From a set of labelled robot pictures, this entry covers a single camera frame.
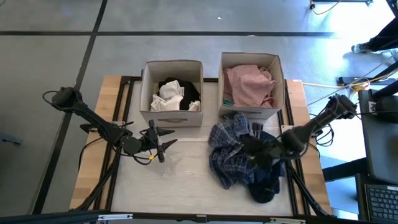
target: wooden table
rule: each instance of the wooden table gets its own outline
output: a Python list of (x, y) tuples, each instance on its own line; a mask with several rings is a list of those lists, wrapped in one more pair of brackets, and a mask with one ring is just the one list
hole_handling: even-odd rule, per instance
[[(111, 121), (113, 119), (113, 113), (116, 107), (116, 99), (118, 97), (119, 87), (121, 86), (122, 79), (123, 78), (121, 76), (108, 75), (104, 77), (95, 112), (105, 120)], [(309, 121), (310, 117), (302, 82), (298, 80), (287, 80), (287, 87), (290, 96), (290, 104), (294, 123), (295, 125), (303, 125)], [(128, 87), (125, 86), (122, 88), (123, 96), (121, 98), (119, 114), (117, 114), (116, 118), (116, 120), (119, 121), (122, 120), (126, 105)], [(287, 121), (286, 108), (282, 110), (282, 114), (284, 121)], [(96, 138), (98, 138), (97, 133), (90, 133), (87, 142), (90, 142)], [(98, 141), (86, 149), (81, 162), (78, 178), (76, 180), (75, 191), (73, 193), (70, 208), (76, 208), (79, 206), (98, 183), (104, 161), (105, 147), (105, 141)], [(328, 213), (331, 213), (325, 181), (323, 180), (322, 168), (318, 158), (318, 152), (316, 150), (309, 149), (301, 160), (307, 188), (309, 191), (311, 191), (312, 195), (322, 206), (322, 208)], [(99, 203), (99, 208), (101, 209), (105, 209), (105, 203), (108, 196), (108, 187), (109, 184), (105, 186), (102, 193)], [(299, 214), (304, 214), (302, 198), (297, 186), (295, 188), (295, 193)]]

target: keyboard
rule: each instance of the keyboard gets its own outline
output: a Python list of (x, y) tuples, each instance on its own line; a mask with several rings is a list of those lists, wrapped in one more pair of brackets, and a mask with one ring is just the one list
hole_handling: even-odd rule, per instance
[(369, 220), (375, 223), (398, 223), (398, 186), (365, 185)]

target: shoe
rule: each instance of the shoe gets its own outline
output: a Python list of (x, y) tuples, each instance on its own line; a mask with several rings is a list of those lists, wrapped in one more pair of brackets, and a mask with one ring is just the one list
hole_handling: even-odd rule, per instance
[(372, 51), (370, 46), (369, 46), (369, 42), (366, 42), (366, 43), (363, 43), (363, 44), (353, 45), (351, 47), (351, 50), (354, 53), (366, 53), (366, 52), (371, 52)]

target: white cardboard box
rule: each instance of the white cardboard box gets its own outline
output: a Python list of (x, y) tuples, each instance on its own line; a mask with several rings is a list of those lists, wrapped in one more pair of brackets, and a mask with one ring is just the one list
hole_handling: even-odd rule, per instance
[[(272, 79), (278, 82), (271, 92), (272, 97), (276, 101), (273, 108), (230, 106), (223, 104), (223, 100), (229, 100), (230, 102), (233, 102), (230, 95), (224, 94), (224, 79), (226, 77), (226, 74), (224, 75), (224, 70), (226, 68), (233, 68), (238, 65), (257, 65), (259, 68), (268, 68), (268, 71), (272, 75)], [(218, 75), (218, 106), (220, 115), (227, 114), (232, 111), (238, 111), (244, 113), (247, 118), (268, 119), (283, 107), (284, 102), (285, 79), (278, 55), (265, 53), (229, 52), (224, 52), (221, 54), (220, 71)]]
[(168, 77), (192, 82), (203, 100), (203, 65), (196, 60), (169, 60), (147, 62), (141, 83), (140, 112), (145, 121), (154, 120), (159, 127), (199, 127), (202, 123), (203, 102), (200, 111), (150, 111), (152, 95), (158, 84)]

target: white cloth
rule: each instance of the white cloth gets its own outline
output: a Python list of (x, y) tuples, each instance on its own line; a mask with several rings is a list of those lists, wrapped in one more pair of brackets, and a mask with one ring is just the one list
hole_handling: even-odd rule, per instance
[(157, 95), (153, 95), (152, 99), (153, 101), (150, 104), (151, 111), (173, 111), (180, 110), (180, 102), (183, 97), (181, 95), (174, 95), (166, 101)]
[(184, 88), (180, 87), (177, 80), (164, 84), (159, 90), (159, 96), (166, 101), (175, 95), (184, 96)]
[(195, 102), (191, 102), (189, 104), (189, 111), (200, 111), (200, 101), (196, 100)]

